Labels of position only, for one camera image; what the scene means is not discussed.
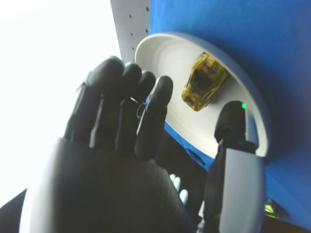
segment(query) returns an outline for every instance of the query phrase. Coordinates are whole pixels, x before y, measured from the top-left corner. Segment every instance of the white bowl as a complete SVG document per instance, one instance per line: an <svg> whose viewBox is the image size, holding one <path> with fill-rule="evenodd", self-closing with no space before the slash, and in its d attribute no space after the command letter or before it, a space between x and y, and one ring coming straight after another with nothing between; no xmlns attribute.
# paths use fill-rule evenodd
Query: white bowl
<svg viewBox="0 0 311 233"><path fill-rule="evenodd" d="M212 55L231 74L231 78L215 94L213 101L195 112L181 99L196 58L206 52ZM185 140L210 157L215 157L218 144L214 131L223 106L241 100L253 112L259 148L256 154L265 156L271 141L271 126L267 108L260 92L247 73L226 53L211 43L183 33L153 34L144 38L137 47L135 62L156 77L168 75L174 83L168 105L167 123Z"/></svg>

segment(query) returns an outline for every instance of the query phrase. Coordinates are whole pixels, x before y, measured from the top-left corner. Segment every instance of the yellow object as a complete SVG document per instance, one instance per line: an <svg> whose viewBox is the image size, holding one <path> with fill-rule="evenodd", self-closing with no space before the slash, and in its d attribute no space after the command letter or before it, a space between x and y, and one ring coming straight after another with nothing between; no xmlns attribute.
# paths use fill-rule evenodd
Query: yellow object
<svg viewBox="0 0 311 233"><path fill-rule="evenodd" d="M199 111L208 105L228 76L228 71L221 64L203 52L194 62L181 97L193 110Z"/></svg>

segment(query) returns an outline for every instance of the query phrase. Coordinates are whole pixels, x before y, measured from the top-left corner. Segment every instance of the white background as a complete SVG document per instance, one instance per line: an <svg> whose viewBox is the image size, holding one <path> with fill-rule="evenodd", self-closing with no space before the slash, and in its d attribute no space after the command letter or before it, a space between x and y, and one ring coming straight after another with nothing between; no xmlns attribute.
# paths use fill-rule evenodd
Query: white background
<svg viewBox="0 0 311 233"><path fill-rule="evenodd" d="M0 207L39 174L76 89L110 55L109 0L0 0Z"/></svg>

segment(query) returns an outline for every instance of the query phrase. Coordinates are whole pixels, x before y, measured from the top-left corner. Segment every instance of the white fingertip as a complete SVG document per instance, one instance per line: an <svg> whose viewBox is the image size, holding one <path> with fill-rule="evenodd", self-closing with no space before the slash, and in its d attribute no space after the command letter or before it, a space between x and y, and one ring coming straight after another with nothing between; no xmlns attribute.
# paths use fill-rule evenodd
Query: white fingertip
<svg viewBox="0 0 311 233"><path fill-rule="evenodd" d="M186 205L189 197L188 191L186 189L181 190L179 197L183 204Z"/></svg>
<svg viewBox="0 0 311 233"><path fill-rule="evenodd" d="M177 191L179 191L179 188L180 188L180 178L179 177L176 177L175 179L174 179L174 186L175 186L175 188L176 188L176 190Z"/></svg>
<svg viewBox="0 0 311 233"><path fill-rule="evenodd" d="M204 205L205 205L205 202L203 201L203 202L202 202L202 205L201 205L201 207L200 207L200 210L199 210L199 214L198 214L198 216L200 216L201 218L204 217L204 213L203 213L203 211L204 211Z"/></svg>
<svg viewBox="0 0 311 233"><path fill-rule="evenodd" d="M176 178L175 174L171 174L170 175L170 179L171 179L172 182L174 182L175 178Z"/></svg>

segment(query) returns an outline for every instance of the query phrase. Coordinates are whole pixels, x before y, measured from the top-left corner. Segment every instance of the blue tablecloth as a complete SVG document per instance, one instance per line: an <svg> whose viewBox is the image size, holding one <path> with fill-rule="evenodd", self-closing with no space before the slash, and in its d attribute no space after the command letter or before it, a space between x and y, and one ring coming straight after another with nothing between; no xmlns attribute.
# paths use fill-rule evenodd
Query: blue tablecloth
<svg viewBox="0 0 311 233"><path fill-rule="evenodd" d="M150 32L205 39L250 74L272 122L267 196L288 212L285 221L311 229L311 1L151 0ZM212 159L196 152L208 169Z"/></svg>

